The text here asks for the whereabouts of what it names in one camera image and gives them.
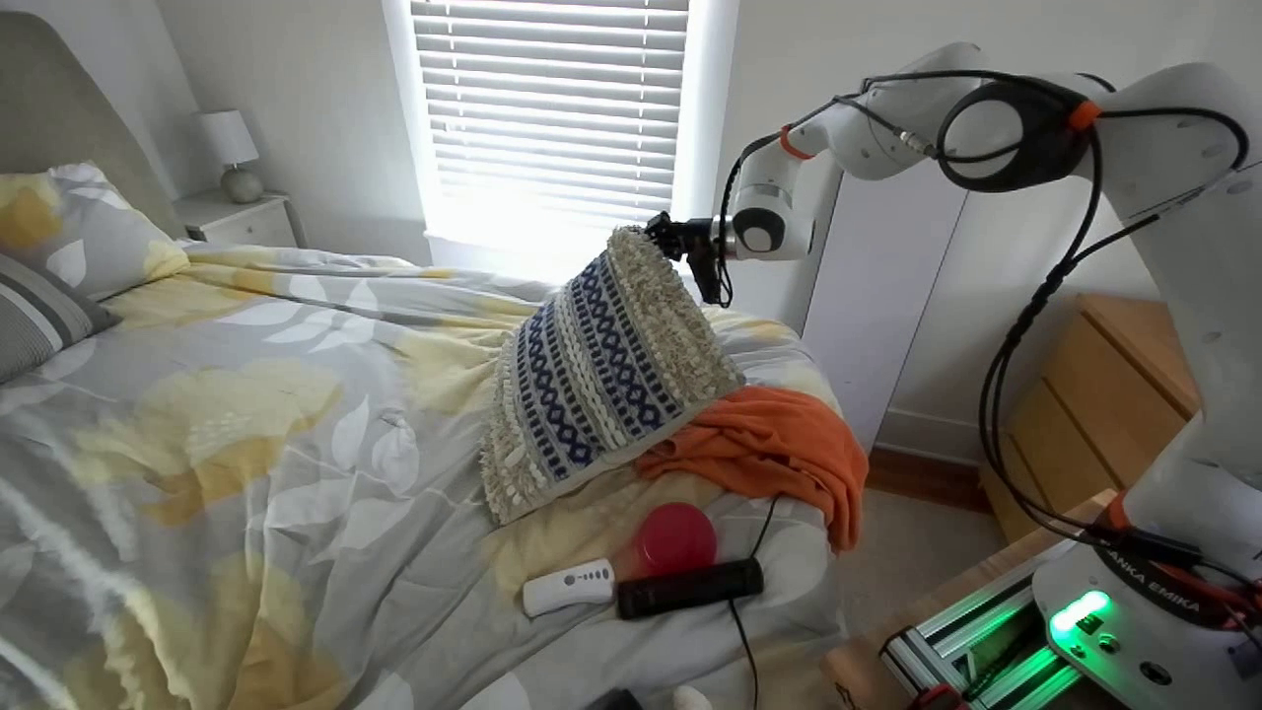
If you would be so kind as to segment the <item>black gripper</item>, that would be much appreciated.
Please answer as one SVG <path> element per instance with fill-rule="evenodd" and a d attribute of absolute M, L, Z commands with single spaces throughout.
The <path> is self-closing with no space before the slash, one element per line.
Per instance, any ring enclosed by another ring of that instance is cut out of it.
<path fill-rule="evenodd" d="M 714 217 L 675 222 L 655 214 L 642 234 L 658 246 L 668 259 L 683 259 L 693 276 L 693 288 L 708 305 L 731 308 L 733 285 L 726 267 L 726 234 Z"/>

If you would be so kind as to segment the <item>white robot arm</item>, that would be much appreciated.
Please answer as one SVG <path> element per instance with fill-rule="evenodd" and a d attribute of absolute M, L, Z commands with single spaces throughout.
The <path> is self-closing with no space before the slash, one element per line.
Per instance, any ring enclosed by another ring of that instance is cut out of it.
<path fill-rule="evenodd" d="M 708 299 L 726 299 L 733 259 L 810 251 L 798 183 L 818 159 L 867 184 L 929 164 L 975 203 L 1076 203 L 1040 288 L 1056 292 L 1114 246 L 1134 247 L 1201 388 L 1201 416 L 1139 472 L 1126 517 L 1203 547 L 1260 535 L 1260 107 L 1223 66 L 1174 62 L 1118 88 L 946 42 L 752 139 L 710 217 L 658 217 L 650 234 L 691 259 Z"/>

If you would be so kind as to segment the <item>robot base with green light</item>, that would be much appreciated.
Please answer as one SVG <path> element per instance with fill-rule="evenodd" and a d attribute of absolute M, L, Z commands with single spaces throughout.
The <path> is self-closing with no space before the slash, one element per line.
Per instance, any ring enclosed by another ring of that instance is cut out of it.
<path fill-rule="evenodd" d="M 885 664 L 972 710 L 1262 710 L 1260 632 L 1182 625 L 1072 539 L 897 632 Z"/>

